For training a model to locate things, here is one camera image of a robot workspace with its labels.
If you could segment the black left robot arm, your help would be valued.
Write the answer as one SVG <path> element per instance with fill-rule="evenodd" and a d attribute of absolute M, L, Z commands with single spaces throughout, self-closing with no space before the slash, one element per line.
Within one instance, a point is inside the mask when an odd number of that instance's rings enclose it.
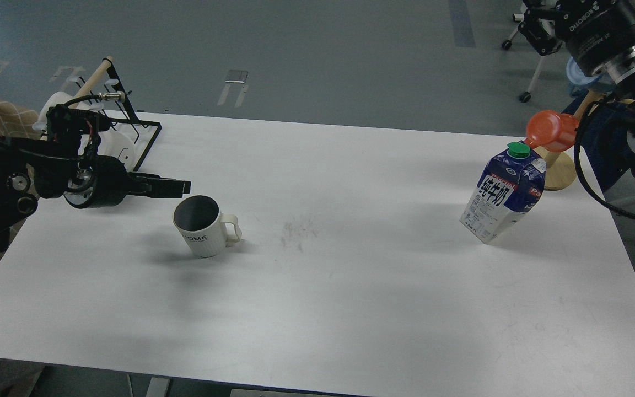
<path fill-rule="evenodd" d="M 31 216 L 39 199 L 63 197 L 77 209 L 112 207 L 127 196 L 181 198 L 191 183 L 157 174 L 128 171 L 118 157 L 101 155 L 103 132 L 121 123 L 94 110 L 88 100 L 121 101 L 126 93 L 72 98 L 48 108 L 41 139 L 0 135 L 0 252 L 10 243 L 10 228 Z"/>

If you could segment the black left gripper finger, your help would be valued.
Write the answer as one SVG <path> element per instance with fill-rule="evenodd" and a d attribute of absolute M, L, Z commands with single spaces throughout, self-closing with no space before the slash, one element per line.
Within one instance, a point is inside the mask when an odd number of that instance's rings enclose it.
<path fill-rule="evenodd" d="M 128 195 L 149 198 L 181 198 L 191 192 L 191 181 L 162 178 L 158 174 L 127 173 Z"/>

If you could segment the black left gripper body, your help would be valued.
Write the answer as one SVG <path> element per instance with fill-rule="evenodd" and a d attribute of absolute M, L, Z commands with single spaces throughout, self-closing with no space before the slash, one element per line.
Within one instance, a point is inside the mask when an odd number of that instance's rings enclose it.
<path fill-rule="evenodd" d="M 77 209 L 111 207 L 123 201 L 130 179 L 125 165 L 117 158 L 100 155 L 82 173 L 82 182 L 69 183 L 63 198 Z"/>

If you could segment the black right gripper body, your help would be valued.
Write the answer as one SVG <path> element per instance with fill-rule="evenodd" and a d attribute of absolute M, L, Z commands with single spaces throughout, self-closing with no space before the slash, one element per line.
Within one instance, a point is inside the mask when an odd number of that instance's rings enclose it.
<path fill-rule="evenodd" d="M 518 31 L 540 56 L 565 46 L 585 76 L 596 76 L 635 50 L 632 1 L 525 1 Z"/>

